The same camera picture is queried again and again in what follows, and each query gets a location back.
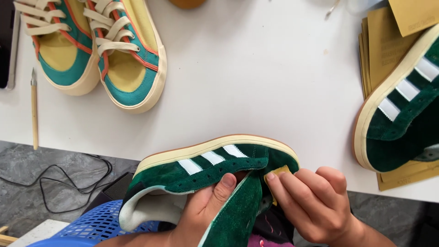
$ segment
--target cream shoelace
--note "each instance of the cream shoelace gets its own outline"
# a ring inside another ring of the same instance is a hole
[[[112,0],[91,0],[96,3],[94,7],[96,11],[91,9],[84,9],[84,16],[92,19],[90,27],[92,30],[96,28],[103,28],[108,31],[104,38],[96,37],[96,44],[99,46],[97,53],[102,56],[104,51],[108,50],[108,55],[118,50],[121,52],[129,53],[130,51],[140,51],[140,47],[135,44],[120,42],[123,37],[129,37],[134,39],[134,34],[126,29],[122,29],[125,25],[128,25],[130,20],[128,17],[123,16],[119,20],[115,21],[110,17],[110,14],[114,10],[125,11],[125,7],[120,2],[113,2]]]
[[[71,31],[65,23],[52,23],[53,17],[65,18],[62,10],[46,11],[48,3],[60,4],[61,0],[16,0],[15,9],[20,11],[22,22],[36,27],[26,27],[28,35],[43,35],[58,30]]]

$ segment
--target gray marble floor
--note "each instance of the gray marble floor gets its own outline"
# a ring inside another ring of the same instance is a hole
[[[134,172],[139,163],[135,160],[105,158],[114,166],[106,182],[127,171]],[[28,145],[0,142],[0,176],[3,178],[29,184],[51,164],[63,167],[80,187],[89,186],[106,172],[102,161],[81,153],[47,148],[34,151]],[[60,171],[54,168],[45,176],[66,181]],[[83,205],[87,200],[87,195],[59,183],[45,181],[43,188],[48,206],[54,211],[69,210]],[[414,227],[425,203],[355,192],[349,192],[349,199],[354,214],[360,220],[389,237],[398,247],[410,246]],[[0,212],[0,226],[10,226],[9,234],[20,237],[46,219],[71,222],[81,215],[82,210],[51,214],[44,207],[38,184],[24,188],[0,181]],[[295,241],[297,247],[315,246],[300,238],[295,238]]]

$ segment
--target hand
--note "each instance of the hand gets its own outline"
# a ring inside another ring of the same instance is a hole
[[[236,183],[236,177],[226,173],[218,184],[188,195],[180,221],[169,234],[167,246],[198,246],[210,222],[232,194]]]
[[[362,238],[364,224],[350,212],[346,178],[340,171],[320,167],[316,173],[270,172],[267,182],[287,219],[307,241],[338,246]]]

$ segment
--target fingernail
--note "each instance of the fingernail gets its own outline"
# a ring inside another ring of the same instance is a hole
[[[221,179],[221,182],[224,184],[224,186],[230,188],[235,184],[235,181],[232,177],[224,175]]]
[[[273,172],[270,172],[270,173],[267,174],[267,179],[268,180],[271,180],[273,178],[274,178],[274,173]]]

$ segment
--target white stripe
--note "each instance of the white stripe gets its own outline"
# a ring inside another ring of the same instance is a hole
[[[248,158],[247,155],[243,154],[235,145],[226,145],[223,149],[230,155],[238,158]]]
[[[378,108],[386,115],[392,122],[400,113],[398,107],[396,107],[389,99],[384,98]]]
[[[216,165],[218,163],[225,161],[225,159],[223,157],[217,155],[216,153],[214,153],[212,151],[209,151],[207,153],[203,153],[201,156],[203,156],[203,158],[205,158],[210,163],[212,163],[212,165]]]
[[[178,163],[180,164],[181,167],[183,167],[183,169],[186,170],[186,172],[189,175],[195,174],[195,173],[200,172],[200,171],[203,170],[200,166],[198,166],[191,159],[179,160]]]
[[[420,92],[417,87],[406,79],[403,79],[398,86],[396,86],[396,90],[408,101],[411,101]]]
[[[433,81],[436,76],[439,75],[439,68],[425,57],[421,58],[415,69],[429,82]]]

